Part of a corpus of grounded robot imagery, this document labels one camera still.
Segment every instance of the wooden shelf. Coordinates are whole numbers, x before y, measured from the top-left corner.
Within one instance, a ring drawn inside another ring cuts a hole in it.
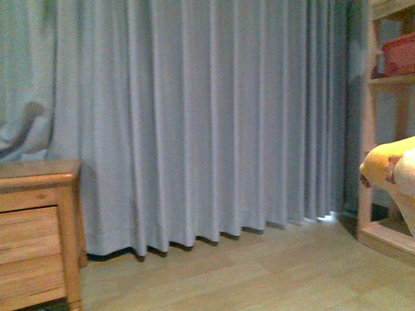
[[[368,50],[366,76],[370,77],[373,69],[380,65],[379,50],[382,42],[382,19],[401,21],[400,36],[415,31],[415,0],[370,0],[368,18]],[[361,155],[376,147],[377,123],[382,111],[380,105],[389,105],[388,102],[378,102],[378,93],[396,94],[396,123],[395,141],[407,137],[409,107],[412,93],[410,87],[415,85],[415,74],[389,76],[386,78],[367,79],[366,100],[361,117]],[[390,207],[391,218],[380,222],[372,221],[373,190],[359,189],[359,228],[358,240],[363,244],[406,262],[415,267],[415,238],[410,235],[406,223],[399,218],[397,207]]]
[[[407,11],[410,6],[415,5],[415,0],[371,0],[372,20],[384,17],[396,20],[402,20],[407,17]]]
[[[411,86],[415,84],[415,74],[402,76],[388,76],[386,78],[369,80],[369,86],[371,87],[384,87],[384,86]]]
[[[395,220],[371,222],[359,230],[359,241],[388,256],[415,266],[415,238]]]

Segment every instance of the wooden nightstand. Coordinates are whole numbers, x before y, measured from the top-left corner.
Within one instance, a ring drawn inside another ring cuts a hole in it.
[[[0,164],[0,310],[61,297],[82,310],[79,168],[78,159]]]

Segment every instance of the wooden floor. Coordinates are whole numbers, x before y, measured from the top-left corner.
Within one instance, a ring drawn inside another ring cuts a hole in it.
[[[82,269],[84,311],[415,310],[415,269],[345,227],[268,227],[144,263],[130,255],[93,263]]]

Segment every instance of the curtain fold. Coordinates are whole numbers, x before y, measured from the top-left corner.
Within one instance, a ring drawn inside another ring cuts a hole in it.
[[[336,211],[344,2],[58,1],[51,151],[83,160],[88,253]]]

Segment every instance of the shelf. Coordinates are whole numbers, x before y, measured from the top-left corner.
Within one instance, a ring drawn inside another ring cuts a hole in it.
[[[411,86],[415,84],[415,74],[401,76],[388,76],[386,78],[378,78],[369,80],[370,87],[386,87],[386,86]]]
[[[371,0],[372,20],[381,19],[383,17],[402,20],[407,14],[411,14],[407,9],[415,5],[415,0]]]
[[[359,230],[359,241],[385,255],[415,266],[415,238],[405,225],[395,220],[371,222]]]

